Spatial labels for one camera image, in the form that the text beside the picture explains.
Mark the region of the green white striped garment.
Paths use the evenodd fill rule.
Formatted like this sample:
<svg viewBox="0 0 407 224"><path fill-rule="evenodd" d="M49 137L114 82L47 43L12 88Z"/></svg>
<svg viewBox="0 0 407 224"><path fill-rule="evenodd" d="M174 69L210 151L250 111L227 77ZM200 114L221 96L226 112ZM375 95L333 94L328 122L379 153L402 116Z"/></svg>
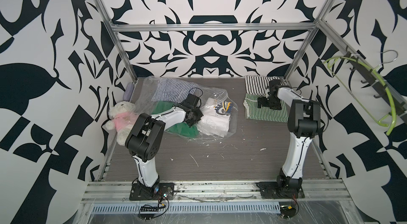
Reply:
<svg viewBox="0 0 407 224"><path fill-rule="evenodd" d="M258 108L259 95L246 94L243 102L245 107L245 118L251 120L271 121L271 122L288 122L288 113L286 104L281 101L282 109L274 110L269 107Z"/></svg>

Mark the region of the black white striped tank top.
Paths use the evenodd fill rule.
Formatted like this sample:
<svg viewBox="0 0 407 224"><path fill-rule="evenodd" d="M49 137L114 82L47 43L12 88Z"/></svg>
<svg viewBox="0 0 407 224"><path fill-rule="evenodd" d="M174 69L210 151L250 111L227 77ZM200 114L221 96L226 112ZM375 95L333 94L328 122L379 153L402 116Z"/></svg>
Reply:
<svg viewBox="0 0 407 224"><path fill-rule="evenodd" d="M245 77L246 93L254 95L264 95L266 93L266 88L269 87L269 82L272 80L280 81L280 77L246 76Z"/></svg>

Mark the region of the white printed t-shirt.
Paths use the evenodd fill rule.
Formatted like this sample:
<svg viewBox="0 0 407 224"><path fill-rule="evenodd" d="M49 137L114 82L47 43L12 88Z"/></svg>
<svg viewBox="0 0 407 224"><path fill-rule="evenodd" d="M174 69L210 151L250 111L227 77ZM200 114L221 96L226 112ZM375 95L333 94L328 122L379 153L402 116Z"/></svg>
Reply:
<svg viewBox="0 0 407 224"><path fill-rule="evenodd" d="M229 132L234 104L231 101L208 98L201 108L203 116L197 129L208 136L225 137Z"/></svg>

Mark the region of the clear plastic vacuum bag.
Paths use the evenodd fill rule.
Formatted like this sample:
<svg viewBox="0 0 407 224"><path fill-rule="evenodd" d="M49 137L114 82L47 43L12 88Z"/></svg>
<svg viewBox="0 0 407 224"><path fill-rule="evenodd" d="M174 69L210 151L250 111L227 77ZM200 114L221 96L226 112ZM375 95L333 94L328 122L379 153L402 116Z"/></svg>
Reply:
<svg viewBox="0 0 407 224"><path fill-rule="evenodd" d="M166 132L192 140L221 140L237 130L238 106L224 88L175 78L149 76L137 83L135 112L163 119L180 111L184 121Z"/></svg>

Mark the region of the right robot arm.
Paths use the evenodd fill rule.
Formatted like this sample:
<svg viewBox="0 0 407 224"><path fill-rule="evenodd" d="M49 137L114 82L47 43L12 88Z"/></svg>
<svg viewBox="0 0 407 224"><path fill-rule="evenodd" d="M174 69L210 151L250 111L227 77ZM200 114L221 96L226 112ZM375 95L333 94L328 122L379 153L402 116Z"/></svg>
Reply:
<svg viewBox="0 0 407 224"><path fill-rule="evenodd" d="M277 189L280 192L298 192L302 186L306 154L315 136L322 132L321 105L318 101L302 97L280 80L269 81L266 95L258 98L258 108L281 110L284 104L290 107L287 121L290 143L286 160L277 176Z"/></svg>

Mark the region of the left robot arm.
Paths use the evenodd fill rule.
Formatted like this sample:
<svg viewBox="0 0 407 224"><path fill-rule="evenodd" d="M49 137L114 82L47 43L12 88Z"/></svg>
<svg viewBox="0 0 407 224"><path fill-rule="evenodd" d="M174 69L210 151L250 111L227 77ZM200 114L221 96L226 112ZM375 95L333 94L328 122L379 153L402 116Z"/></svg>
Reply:
<svg viewBox="0 0 407 224"><path fill-rule="evenodd" d="M164 132L176 124L193 127L203 117L201 99L188 94L168 111L156 115L142 113L136 120L125 147L137 165L137 184L154 194L159 190L160 178L156 171L155 156L160 149Z"/></svg>

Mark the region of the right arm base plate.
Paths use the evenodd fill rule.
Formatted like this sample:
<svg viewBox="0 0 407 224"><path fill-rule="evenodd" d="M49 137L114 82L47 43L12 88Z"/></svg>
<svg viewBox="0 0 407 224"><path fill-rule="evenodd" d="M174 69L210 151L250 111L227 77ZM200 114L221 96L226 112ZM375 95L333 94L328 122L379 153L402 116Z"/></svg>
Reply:
<svg viewBox="0 0 407 224"><path fill-rule="evenodd" d="M258 182L256 183L263 199L303 199L305 198L302 180L289 182Z"/></svg>

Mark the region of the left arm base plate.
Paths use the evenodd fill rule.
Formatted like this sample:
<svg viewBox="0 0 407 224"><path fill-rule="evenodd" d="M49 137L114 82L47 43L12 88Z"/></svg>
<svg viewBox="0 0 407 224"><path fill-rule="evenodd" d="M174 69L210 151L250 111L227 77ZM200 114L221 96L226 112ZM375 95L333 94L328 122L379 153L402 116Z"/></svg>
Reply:
<svg viewBox="0 0 407 224"><path fill-rule="evenodd" d="M174 194L174 183L155 183L151 188L137 181L132 183L130 201L158 200L163 197L169 199Z"/></svg>

